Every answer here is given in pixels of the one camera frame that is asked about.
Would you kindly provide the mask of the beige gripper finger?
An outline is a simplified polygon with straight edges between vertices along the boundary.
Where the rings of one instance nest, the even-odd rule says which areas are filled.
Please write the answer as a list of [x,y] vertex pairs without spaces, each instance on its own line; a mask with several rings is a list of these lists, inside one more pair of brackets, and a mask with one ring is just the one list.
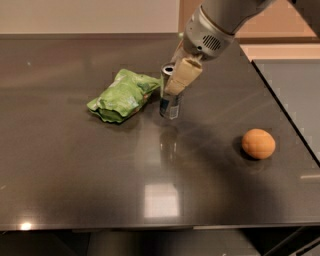
[[184,91],[201,73],[202,64],[196,58],[184,57],[174,66],[164,91],[169,95],[178,95]]
[[182,62],[182,60],[186,57],[186,52],[184,50],[183,47],[183,41],[180,41],[172,58],[171,58],[171,62],[177,66],[179,63]]

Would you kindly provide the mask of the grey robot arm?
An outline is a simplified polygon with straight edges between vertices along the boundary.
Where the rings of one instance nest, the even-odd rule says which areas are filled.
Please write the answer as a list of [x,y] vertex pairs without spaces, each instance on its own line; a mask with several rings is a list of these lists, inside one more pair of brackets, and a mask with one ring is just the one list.
[[202,62],[219,57],[236,33],[276,0],[203,0],[186,23],[171,59],[174,70],[164,92],[178,95],[201,73]]

